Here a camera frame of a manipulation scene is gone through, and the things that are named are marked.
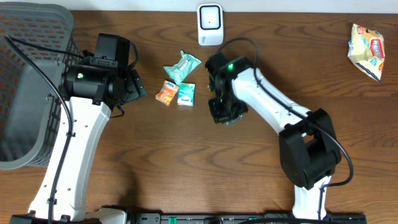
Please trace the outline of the dark green round-label pack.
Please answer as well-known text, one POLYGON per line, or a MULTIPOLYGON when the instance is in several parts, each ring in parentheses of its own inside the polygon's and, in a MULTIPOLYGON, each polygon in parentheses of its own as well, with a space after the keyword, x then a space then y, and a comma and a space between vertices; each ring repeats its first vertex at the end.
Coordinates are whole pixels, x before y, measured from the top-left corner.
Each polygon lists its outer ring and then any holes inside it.
POLYGON ((232 124, 238 122, 238 121, 241 120, 241 119, 242 119, 242 116, 238 116, 238 117, 235 118, 235 119, 232 119, 232 120, 230 120, 230 121, 225 122, 225 125, 226 125, 226 126, 231 126, 232 124))

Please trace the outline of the orange Kleenex tissue pack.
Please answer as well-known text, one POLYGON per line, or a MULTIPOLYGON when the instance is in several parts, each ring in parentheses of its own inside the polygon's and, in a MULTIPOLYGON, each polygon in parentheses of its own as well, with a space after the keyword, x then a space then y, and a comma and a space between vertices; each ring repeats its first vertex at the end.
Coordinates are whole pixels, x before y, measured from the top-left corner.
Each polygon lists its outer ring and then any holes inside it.
POLYGON ((169 106, 174 96, 178 92, 179 86, 173 82, 164 81, 164 84, 158 94, 155 95, 156 100, 169 106))

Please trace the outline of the teal crinkled snack pack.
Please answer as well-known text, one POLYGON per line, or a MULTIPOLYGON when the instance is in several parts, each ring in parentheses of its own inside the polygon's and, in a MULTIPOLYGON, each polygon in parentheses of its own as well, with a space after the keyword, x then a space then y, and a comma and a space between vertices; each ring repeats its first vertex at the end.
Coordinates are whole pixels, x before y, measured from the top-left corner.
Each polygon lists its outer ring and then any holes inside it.
POLYGON ((201 60, 191 54, 186 54, 182 50, 180 54, 181 59, 177 64, 164 67, 164 70, 176 85, 180 85, 201 64, 201 60))

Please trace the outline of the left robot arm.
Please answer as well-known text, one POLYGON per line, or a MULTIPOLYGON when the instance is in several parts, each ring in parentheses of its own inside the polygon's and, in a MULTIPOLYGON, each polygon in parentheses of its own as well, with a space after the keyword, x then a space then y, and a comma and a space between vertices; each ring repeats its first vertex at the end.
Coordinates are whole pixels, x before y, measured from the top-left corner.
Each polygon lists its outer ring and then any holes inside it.
POLYGON ((135 69, 74 65, 62 75, 66 107, 45 177, 28 212, 11 223, 132 223, 134 215, 118 206, 86 211, 88 179, 96 148, 115 106, 146 91, 135 69))

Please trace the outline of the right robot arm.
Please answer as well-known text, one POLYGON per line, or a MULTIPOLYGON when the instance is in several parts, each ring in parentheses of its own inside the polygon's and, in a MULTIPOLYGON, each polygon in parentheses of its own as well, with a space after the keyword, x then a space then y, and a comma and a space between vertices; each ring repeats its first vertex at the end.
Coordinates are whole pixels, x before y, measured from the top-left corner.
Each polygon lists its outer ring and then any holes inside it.
POLYGON ((254 109, 279 136, 280 164, 295 186, 294 217, 324 219, 326 186, 341 161, 328 113, 286 97, 245 56, 228 60, 217 53, 205 68, 215 93, 208 102, 214 121, 231 124, 254 109))

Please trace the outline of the teal Kleenex tissue pack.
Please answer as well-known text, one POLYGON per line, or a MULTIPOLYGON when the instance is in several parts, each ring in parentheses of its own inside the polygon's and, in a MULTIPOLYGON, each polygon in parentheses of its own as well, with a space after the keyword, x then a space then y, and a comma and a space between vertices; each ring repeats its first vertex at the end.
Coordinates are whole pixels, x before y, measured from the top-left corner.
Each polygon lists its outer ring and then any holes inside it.
POLYGON ((181 83, 178 91, 177 104, 179 106, 193 106, 195 95, 195 84, 181 83))

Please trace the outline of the large yellow wipes pack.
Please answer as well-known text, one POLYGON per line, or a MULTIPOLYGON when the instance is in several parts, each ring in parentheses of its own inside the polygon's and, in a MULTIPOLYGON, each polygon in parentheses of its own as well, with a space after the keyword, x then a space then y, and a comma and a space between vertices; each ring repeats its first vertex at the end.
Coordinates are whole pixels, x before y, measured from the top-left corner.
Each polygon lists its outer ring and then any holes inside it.
POLYGON ((381 82, 386 53, 384 38, 378 31, 353 24, 347 57, 360 71, 381 82))

